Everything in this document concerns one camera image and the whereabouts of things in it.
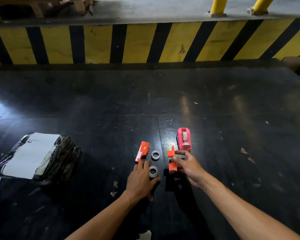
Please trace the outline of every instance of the yellow and black striped barrier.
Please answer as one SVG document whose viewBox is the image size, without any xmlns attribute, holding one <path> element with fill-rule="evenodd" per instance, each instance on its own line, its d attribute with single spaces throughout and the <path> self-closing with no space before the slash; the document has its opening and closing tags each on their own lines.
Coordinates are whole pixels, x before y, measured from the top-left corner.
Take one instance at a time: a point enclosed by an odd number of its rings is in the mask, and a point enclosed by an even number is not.
<svg viewBox="0 0 300 240">
<path fill-rule="evenodd" d="M 0 64 L 161 63 L 300 56 L 300 18 L 0 27 Z"/>
</svg>

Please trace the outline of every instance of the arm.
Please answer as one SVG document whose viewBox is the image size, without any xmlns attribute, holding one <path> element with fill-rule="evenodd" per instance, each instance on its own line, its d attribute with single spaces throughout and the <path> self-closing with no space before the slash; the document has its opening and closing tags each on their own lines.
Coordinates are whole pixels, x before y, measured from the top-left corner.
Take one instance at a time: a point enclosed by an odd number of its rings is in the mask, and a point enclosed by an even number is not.
<svg viewBox="0 0 300 240">
<path fill-rule="evenodd" d="M 111 205 L 66 238 L 66 240 L 112 239 L 129 211 L 148 195 L 160 178 L 149 178 L 150 161 L 140 161 L 128 177 L 127 188 Z"/>
<path fill-rule="evenodd" d="M 188 176 L 192 185 L 202 189 L 243 240 L 300 240 L 300 236 L 268 214 L 244 201 L 219 180 L 207 173 L 188 151 L 173 159 Z"/>
</svg>

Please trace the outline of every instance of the person's right arm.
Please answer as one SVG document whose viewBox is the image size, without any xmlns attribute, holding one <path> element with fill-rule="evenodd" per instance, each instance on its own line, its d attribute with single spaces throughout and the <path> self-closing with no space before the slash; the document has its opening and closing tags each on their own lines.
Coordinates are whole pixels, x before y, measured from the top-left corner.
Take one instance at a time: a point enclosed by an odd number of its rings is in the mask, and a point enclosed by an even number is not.
<svg viewBox="0 0 300 240">
<path fill-rule="evenodd" d="M 244 201 L 206 172 L 188 151 L 174 157 L 192 185 L 202 189 L 243 240 L 300 240 L 300 236 L 276 219 Z"/>
</svg>

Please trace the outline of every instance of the package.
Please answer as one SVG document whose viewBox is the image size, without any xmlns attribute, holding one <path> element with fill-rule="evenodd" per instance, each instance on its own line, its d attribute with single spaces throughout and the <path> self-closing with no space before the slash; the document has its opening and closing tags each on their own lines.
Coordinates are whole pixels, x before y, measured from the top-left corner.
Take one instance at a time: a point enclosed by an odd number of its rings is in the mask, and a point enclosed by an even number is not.
<svg viewBox="0 0 300 240">
<path fill-rule="evenodd" d="M 81 155 L 70 137 L 29 133 L 0 161 L 0 176 L 32 179 L 40 185 L 67 182 Z"/>
</svg>

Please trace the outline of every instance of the orange object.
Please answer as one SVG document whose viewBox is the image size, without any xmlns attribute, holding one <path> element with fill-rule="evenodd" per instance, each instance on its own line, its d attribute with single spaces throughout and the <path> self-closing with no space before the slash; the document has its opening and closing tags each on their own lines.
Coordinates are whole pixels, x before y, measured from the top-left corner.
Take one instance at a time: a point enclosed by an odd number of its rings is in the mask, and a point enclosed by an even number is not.
<svg viewBox="0 0 300 240">
<path fill-rule="evenodd" d="M 174 152 L 174 145 L 172 146 L 172 150 L 168 151 L 168 157 L 174 157 L 176 154 Z M 174 173 L 176 171 L 178 171 L 177 168 L 177 163 L 175 161 L 173 161 L 173 158 L 170 159 L 171 162 L 169 162 L 168 167 L 169 167 L 169 173 Z"/>
<path fill-rule="evenodd" d="M 147 156 L 149 153 L 149 142 L 141 141 L 138 154 L 136 155 L 136 163 L 140 162 L 142 157 Z"/>
</svg>

